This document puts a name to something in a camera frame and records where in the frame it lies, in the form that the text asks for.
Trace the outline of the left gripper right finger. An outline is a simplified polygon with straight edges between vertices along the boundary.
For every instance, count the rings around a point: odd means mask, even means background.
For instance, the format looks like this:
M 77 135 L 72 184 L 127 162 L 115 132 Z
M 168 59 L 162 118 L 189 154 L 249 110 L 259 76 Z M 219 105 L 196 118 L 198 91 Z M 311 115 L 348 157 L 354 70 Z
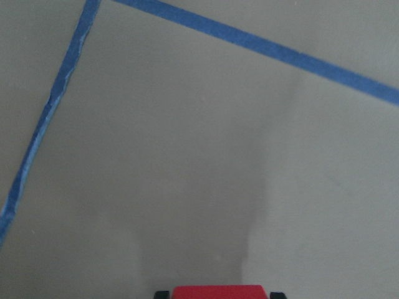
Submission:
M 269 294 L 270 299 L 287 299 L 286 294 L 284 292 L 271 292 Z

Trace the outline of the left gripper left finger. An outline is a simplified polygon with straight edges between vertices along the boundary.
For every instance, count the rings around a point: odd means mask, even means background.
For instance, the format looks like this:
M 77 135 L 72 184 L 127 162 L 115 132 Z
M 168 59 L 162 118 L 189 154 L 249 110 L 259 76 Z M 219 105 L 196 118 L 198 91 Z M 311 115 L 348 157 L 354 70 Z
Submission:
M 170 299 L 170 292 L 168 290 L 156 291 L 154 299 Z

